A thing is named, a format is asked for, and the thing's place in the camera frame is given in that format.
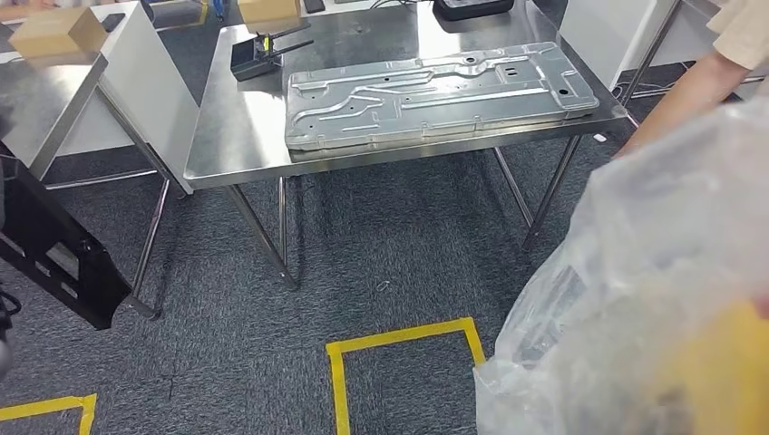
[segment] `gray carpet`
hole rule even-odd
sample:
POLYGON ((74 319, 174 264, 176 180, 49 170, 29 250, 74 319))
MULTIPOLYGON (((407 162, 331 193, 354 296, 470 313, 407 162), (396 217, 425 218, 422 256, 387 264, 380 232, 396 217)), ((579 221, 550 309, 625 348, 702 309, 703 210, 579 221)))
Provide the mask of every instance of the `gray carpet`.
MULTIPOLYGON (((198 101, 217 31, 210 16, 161 34, 198 101)), ((643 102, 634 106, 640 118, 653 103, 643 102)), ((92 434, 335 433, 325 343, 470 316, 492 354, 517 294, 566 233, 588 174, 628 134, 583 141, 528 255, 497 163, 479 151, 290 179, 294 292, 220 189, 169 200, 142 294, 163 307, 157 322, 121 309, 111 330, 95 332, 2 265, 4 289, 24 310, 10 333, 16 363, 0 383, 0 407, 96 392, 92 434)), ((504 150, 530 204, 564 145, 504 150)), ((103 173, 116 159, 139 165, 129 150, 116 152, 109 164, 60 159, 51 177, 103 173)), ((160 186, 148 177, 56 195, 132 276, 160 186)), ((276 183, 243 189, 276 234, 276 183)), ((460 333, 344 360, 352 433, 475 433, 472 357, 460 333)), ((79 418, 63 411, 9 420, 0 433, 76 433, 79 418)))

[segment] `clear plastic wrap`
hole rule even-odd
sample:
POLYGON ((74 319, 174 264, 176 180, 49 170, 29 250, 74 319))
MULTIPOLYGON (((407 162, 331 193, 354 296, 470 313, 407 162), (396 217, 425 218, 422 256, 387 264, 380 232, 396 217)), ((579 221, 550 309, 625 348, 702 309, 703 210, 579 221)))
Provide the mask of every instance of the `clear plastic wrap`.
POLYGON ((769 433, 769 99, 595 170, 475 371, 480 435, 769 433))

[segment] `person's arm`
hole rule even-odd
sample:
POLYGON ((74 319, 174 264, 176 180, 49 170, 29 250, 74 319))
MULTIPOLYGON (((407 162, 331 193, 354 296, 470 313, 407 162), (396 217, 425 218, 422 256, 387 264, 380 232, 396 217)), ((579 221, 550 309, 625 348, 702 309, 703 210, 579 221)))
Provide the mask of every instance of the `person's arm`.
POLYGON ((30 14, 48 7, 53 6, 47 4, 44 0, 29 0, 26 5, 0 6, 0 23, 26 18, 30 14))
POLYGON ((750 71, 714 49, 678 80, 615 157, 657 140, 685 121, 713 109, 750 71))

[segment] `yellow tape marking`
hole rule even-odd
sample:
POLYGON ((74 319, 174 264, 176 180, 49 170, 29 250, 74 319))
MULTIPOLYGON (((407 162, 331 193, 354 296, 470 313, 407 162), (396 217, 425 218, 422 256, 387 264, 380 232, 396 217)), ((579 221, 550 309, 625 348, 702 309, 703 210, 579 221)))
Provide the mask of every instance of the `yellow tape marking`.
POLYGON ((470 352, 472 353, 472 360, 475 364, 485 363, 486 356, 483 354, 481 339, 478 337, 475 322, 471 317, 461 317, 449 322, 426 324, 389 333, 375 333, 366 337, 328 343, 326 345, 326 352, 331 359, 331 385, 334 389, 336 435, 350 435, 350 413, 347 408, 347 387, 342 353, 460 331, 464 331, 465 338, 467 338, 467 343, 470 346, 470 352))
POLYGON ((96 394, 90 394, 83 397, 60 397, 49 401, 36 401, 24 405, 3 408, 0 409, 0 421, 21 419, 23 417, 32 417, 48 412, 66 411, 75 408, 83 408, 83 416, 80 418, 78 435, 88 435, 91 433, 93 415, 96 411, 96 394))

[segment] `black device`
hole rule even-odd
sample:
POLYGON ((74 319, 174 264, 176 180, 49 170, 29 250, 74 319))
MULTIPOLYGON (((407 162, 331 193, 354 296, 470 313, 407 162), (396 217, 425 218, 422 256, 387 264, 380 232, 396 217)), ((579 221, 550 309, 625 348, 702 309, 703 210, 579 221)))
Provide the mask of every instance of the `black device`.
POLYGON ((277 34, 257 34, 257 37, 232 45, 232 57, 229 70, 238 82, 252 79, 259 75, 272 73, 281 67, 281 56, 284 53, 312 44, 314 41, 304 41, 291 45, 282 50, 275 50, 275 39, 305 30, 309 23, 288 29, 277 34))
POLYGON ((446 21, 501 14, 512 9, 515 0, 435 0, 433 11, 446 21))
POLYGON ((118 24, 120 24, 120 21, 122 21, 123 18, 125 18, 125 14, 122 12, 118 14, 109 14, 102 21, 102 27, 104 27, 104 30, 109 33, 117 28, 118 24))
POLYGON ((323 3, 323 0, 305 0, 305 8, 308 14, 314 14, 325 11, 326 5, 323 3))

